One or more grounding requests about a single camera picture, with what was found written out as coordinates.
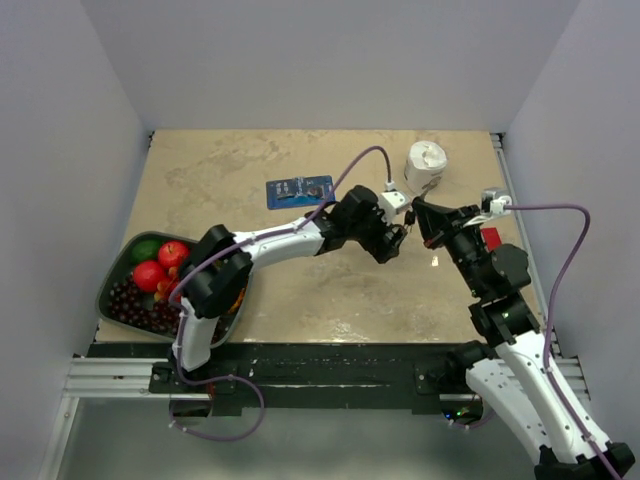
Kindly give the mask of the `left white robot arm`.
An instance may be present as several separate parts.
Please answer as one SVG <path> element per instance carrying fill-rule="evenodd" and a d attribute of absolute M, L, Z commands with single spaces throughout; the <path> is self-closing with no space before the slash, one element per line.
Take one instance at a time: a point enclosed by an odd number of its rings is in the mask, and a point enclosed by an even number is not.
<path fill-rule="evenodd" d="M 410 198 L 395 189 L 374 193 L 357 185 L 338 202 L 321 205 L 293 222 L 257 231 L 209 229 L 178 269 L 171 294 L 180 298 L 180 325 L 172 344 L 171 378 L 185 392 L 207 380 L 215 327 L 231 310 L 252 274 L 287 260 L 336 251 L 357 243 L 379 263 L 397 257 L 408 230 L 395 222 Z"/>

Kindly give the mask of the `bunch of black keys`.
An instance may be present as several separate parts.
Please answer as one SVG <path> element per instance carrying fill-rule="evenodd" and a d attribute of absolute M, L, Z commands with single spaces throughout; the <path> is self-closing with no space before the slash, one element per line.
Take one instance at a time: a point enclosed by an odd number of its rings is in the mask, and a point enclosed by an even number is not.
<path fill-rule="evenodd" d="M 407 210 L 404 216 L 404 228 L 410 231 L 416 222 L 416 216 L 413 210 Z"/>

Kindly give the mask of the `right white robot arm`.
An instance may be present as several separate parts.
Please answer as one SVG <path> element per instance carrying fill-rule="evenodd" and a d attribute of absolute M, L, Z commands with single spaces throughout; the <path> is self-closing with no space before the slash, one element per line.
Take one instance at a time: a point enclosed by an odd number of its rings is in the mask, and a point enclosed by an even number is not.
<path fill-rule="evenodd" d="M 450 353 L 446 382 L 480 395 L 523 445 L 536 478 L 621 479 L 635 456 L 597 425 L 552 358 L 521 294 L 531 282 L 527 253 L 513 244 L 491 249 L 483 238 L 481 224 L 511 209 L 507 195 L 458 209 L 412 202 L 425 247 L 448 252 L 475 298 L 471 320 L 486 341 Z"/>

